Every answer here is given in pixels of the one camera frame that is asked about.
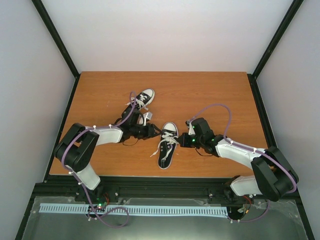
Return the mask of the black canvas sneaker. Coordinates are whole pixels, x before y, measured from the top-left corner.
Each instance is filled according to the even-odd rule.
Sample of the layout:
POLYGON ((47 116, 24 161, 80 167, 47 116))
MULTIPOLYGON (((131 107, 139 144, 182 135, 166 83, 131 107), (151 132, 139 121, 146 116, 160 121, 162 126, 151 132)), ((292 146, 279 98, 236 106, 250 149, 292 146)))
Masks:
POLYGON ((134 103, 134 99, 136 99, 134 107, 140 111, 141 109, 148 110, 147 106, 151 104, 154 98, 155 98, 155 91, 152 88, 143 90, 136 97, 131 97, 130 102, 125 104, 127 107, 123 111, 121 117, 124 118, 125 114, 128 114, 130 112, 131 103, 134 103))
POLYGON ((177 147, 178 128, 173 122, 167 122, 162 128, 162 134, 158 145, 158 166, 165 170, 170 167, 173 154, 177 147))

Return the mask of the white lace of sneaker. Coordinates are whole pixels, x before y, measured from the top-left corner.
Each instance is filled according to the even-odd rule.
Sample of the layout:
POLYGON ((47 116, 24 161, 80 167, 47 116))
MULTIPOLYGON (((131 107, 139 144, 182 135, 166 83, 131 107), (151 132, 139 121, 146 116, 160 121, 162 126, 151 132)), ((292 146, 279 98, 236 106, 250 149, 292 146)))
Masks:
POLYGON ((131 102, 128 102, 126 106, 129 106, 134 103, 134 107, 137 108, 138 110, 145 109, 148 110, 147 106, 150 104, 152 101, 152 97, 146 93, 140 93, 136 98, 132 97, 131 102))
POLYGON ((178 144, 178 134, 176 132, 168 132, 168 131, 163 131, 162 132, 162 140, 159 142, 158 146, 157 146, 157 150, 150 156, 154 156, 161 148, 161 144, 165 143, 166 147, 167 147, 167 151, 165 156, 161 157, 160 160, 164 161, 169 154, 173 151, 174 144, 178 144))

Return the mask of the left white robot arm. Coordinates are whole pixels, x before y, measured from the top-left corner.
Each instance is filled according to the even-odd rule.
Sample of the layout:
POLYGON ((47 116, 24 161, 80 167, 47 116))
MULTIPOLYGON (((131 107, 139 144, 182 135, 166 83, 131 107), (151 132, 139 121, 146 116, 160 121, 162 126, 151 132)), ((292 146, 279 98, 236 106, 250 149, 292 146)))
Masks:
POLYGON ((147 140, 161 134, 161 130, 153 123, 152 113, 142 114, 139 110, 124 111, 115 124, 104 127, 89 127, 80 123, 73 124, 55 147, 53 155, 69 171, 76 176, 78 183, 87 190, 86 195, 92 201, 103 198, 104 188, 101 179, 90 164, 95 148, 104 144, 123 143, 130 137, 147 140))

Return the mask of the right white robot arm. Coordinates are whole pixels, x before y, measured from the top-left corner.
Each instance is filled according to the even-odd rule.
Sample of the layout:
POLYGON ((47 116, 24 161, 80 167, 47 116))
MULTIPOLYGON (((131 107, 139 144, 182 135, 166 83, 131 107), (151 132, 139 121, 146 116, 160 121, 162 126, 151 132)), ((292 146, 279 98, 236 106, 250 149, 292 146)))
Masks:
POLYGON ((254 148, 214 134, 202 117, 186 125, 188 132, 177 139, 181 147, 203 149, 209 156, 232 160, 253 171, 251 176, 237 175, 227 183, 224 194, 229 200, 234 196, 262 195, 276 202, 296 191, 299 177, 277 147, 254 148))

